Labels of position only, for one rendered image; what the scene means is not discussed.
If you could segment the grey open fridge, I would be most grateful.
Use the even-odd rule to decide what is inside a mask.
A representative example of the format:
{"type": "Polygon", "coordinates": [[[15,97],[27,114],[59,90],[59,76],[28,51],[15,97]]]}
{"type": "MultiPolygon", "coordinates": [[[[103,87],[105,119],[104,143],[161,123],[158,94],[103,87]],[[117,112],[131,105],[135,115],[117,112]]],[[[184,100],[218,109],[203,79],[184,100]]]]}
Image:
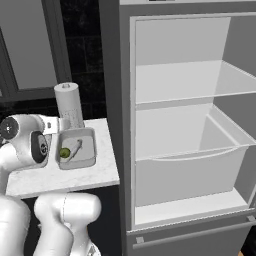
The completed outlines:
{"type": "Polygon", "coordinates": [[[256,145],[232,190],[138,207],[136,130],[181,116],[224,115],[256,140],[256,92],[136,102],[136,67],[225,61],[256,75],[256,0],[99,0],[107,121],[120,178],[123,256],[127,234],[227,214],[256,213],[256,145]]]}

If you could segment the grey freezer drawer front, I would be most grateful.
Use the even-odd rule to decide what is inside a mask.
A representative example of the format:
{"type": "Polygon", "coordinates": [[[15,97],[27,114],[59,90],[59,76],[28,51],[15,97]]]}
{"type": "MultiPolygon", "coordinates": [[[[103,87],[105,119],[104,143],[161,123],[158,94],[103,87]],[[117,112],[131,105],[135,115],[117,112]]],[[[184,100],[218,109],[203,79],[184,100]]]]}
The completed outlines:
{"type": "Polygon", "coordinates": [[[237,256],[251,227],[141,249],[133,249],[133,244],[240,224],[246,222],[247,218],[256,220],[256,213],[249,210],[131,232],[127,234],[127,256],[237,256]]]}

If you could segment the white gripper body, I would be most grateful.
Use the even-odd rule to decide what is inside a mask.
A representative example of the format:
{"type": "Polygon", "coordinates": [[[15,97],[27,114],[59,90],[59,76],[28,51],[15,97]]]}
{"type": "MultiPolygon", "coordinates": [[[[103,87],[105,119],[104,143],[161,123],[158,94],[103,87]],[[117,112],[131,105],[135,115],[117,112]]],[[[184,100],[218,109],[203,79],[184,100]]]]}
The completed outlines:
{"type": "Polygon", "coordinates": [[[59,119],[59,131],[65,131],[71,128],[70,120],[67,118],[60,118],[59,119]]]}

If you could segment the white fridge crisper drawer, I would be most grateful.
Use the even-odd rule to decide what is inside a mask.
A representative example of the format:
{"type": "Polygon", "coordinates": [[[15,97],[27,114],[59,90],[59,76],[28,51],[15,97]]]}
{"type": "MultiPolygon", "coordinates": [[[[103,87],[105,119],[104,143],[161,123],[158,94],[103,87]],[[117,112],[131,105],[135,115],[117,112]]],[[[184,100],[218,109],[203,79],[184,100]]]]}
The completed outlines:
{"type": "Polygon", "coordinates": [[[232,190],[256,145],[232,120],[210,114],[139,123],[135,140],[138,207],[232,190]]]}

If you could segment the clear fridge shelf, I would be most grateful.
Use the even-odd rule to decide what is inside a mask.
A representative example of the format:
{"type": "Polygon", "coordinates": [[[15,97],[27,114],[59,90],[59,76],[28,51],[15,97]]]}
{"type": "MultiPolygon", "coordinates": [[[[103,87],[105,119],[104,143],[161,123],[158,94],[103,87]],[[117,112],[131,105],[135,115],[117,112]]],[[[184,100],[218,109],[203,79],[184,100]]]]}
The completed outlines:
{"type": "Polygon", "coordinates": [[[256,75],[221,60],[136,67],[137,103],[252,92],[256,92],[256,75]]]}

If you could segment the dark base cupboard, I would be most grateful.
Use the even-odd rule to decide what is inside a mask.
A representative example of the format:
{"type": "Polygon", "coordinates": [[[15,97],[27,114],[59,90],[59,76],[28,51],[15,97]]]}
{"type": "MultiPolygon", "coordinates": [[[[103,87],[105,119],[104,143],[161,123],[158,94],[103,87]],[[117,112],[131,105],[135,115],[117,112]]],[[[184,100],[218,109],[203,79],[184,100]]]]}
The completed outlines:
{"type": "MultiPolygon", "coordinates": [[[[88,226],[91,240],[98,246],[102,256],[122,256],[119,187],[114,185],[81,190],[81,193],[97,195],[102,203],[99,218],[88,226]]],[[[34,215],[35,200],[36,197],[23,200],[31,211],[30,226],[24,246],[25,256],[33,256],[40,236],[39,221],[34,215]]]]}

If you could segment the pale grey fish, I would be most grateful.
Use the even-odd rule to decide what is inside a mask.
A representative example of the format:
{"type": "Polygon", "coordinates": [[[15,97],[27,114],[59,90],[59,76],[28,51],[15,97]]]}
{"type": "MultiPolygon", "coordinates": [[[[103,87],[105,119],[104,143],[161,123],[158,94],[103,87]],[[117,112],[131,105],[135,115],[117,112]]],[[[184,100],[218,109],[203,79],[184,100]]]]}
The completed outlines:
{"type": "Polygon", "coordinates": [[[78,152],[78,150],[82,147],[82,140],[78,139],[72,150],[70,151],[70,155],[67,159],[67,161],[70,161],[78,152]]]}

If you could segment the dark framed window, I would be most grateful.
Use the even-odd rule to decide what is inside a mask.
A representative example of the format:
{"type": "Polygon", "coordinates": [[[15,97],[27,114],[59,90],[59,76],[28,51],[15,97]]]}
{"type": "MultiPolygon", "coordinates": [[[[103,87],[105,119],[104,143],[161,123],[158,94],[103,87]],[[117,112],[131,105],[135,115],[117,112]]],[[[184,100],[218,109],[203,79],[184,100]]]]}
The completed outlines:
{"type": "Polygon", "coordinates": [[[52,98],[70,79],[60,0],[0,0],[0,102],[52,98]]]}

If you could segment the grey tupperware container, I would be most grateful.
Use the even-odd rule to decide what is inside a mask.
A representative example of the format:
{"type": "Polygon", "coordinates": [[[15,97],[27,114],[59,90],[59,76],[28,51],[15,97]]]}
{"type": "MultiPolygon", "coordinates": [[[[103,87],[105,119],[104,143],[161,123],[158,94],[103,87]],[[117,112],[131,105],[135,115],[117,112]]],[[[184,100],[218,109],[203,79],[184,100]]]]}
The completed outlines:
{"type": "Polygon", "coordinates": [[[56,161],[62,170],[91,167],[96,163],[96,156],[97,150],[93,128],[65,130],[59,134],[56,161]],[[67,161],[68,158],[61,158],[60,149],[68,148],[71,151],[78,139],[82,140],[82,147],[76,155],[70,161],[67,161]]]}

